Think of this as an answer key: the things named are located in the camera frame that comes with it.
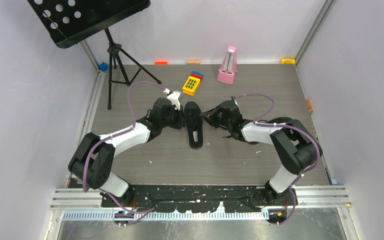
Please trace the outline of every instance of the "white wall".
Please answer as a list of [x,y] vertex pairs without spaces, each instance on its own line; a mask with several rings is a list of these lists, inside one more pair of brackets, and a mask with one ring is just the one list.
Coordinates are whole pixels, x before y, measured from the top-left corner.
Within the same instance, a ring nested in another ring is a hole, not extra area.
[[384,1],[336,1],[298,72],[364,239],[384,239]]
[[0,240],[38,240],[77,144],[95,70],[27,1],[0,1]]
[[[222,62],[227,47],[238,61],[295,58],[324,0],[152,0],[149,8],[110,27],[114,41],[142,64],[156,60]],[[108,63],[104,32],[89,43]]]

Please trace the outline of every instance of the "blue object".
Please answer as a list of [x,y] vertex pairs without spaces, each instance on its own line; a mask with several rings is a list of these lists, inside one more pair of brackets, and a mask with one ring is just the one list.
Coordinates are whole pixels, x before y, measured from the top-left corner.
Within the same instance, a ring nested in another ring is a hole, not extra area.
[[102,71],[102,72],[106,72],[106,70],[108,70],[108,65],[106,63],[101,63],[99,65],[99,70]]
[[192,73],[195,74],[195,75],[201,76],[202,78],[204,78],[204,74],[202,74],[200,72],[193,71]]

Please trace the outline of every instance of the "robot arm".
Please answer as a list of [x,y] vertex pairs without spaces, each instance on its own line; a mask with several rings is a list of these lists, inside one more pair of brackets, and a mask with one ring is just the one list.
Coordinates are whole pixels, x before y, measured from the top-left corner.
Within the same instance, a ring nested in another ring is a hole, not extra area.
[[71,159],[68,170],[81,178],[86,157],[91,148],[101,139],[110,137],[93,153],[97,154],[96,159],[90,159],[87,179],[83,179],[83,181],[86,181],[92,189],[102,189],[117,197],[122,197],[129,184],[111,172],[114,157],[129,148],[153,140],[161,134],[163,128],[180,129],[185,125],[180,105],[181,93],[170,92],[168,89],[165,89],[164,92],[168,94],[167,98],[157,99],[148,114],[137,120],[135,124],[110,134],[100,136],[92,132],[86,134]]
[[[250,120],[243,119],[235,98],[203,112],[202,116],[211,126],[228,130],[231,137],[236,140],[251,144],[274,145],[282,166],[265,185],[264,195],[269,203],[281,198],[302,171],[316,161],[315,147],[306,136],[285,127],[258,126]],[[307,129],[296,119],[278,117],[267,123],[293,126],[310,136]]]

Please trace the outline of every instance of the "music stand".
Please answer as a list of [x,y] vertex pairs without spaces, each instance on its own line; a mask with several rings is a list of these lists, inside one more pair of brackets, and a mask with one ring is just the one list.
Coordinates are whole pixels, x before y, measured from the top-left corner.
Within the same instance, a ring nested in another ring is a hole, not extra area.
[[[105,31],[109,41],[109,110],[112,108],[112,83],[129,86],[143,70],[161,84],[160,80],[123,50],[120,44],[114,42],[108,29],[109,26],[149,7],[150,0],[28,0],[28,2],[59,48],[69,48],[102,30]],[[127,76],[119,52],[139,66],[139,70],[131,80]],[[113,60],[114,68],[117,68],[116,62],[118,62],[124,82],[112,80]]]

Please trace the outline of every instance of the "flip-flop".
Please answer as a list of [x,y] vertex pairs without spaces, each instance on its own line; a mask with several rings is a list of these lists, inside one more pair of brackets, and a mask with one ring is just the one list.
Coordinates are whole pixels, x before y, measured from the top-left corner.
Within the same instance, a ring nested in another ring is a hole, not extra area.
[[186,119],[187,134],[189,135],[189,145],[193,149],[200,149],[204,144],[202,132],[201,109],[194,101],[189,101],[184,106],[184,117]]

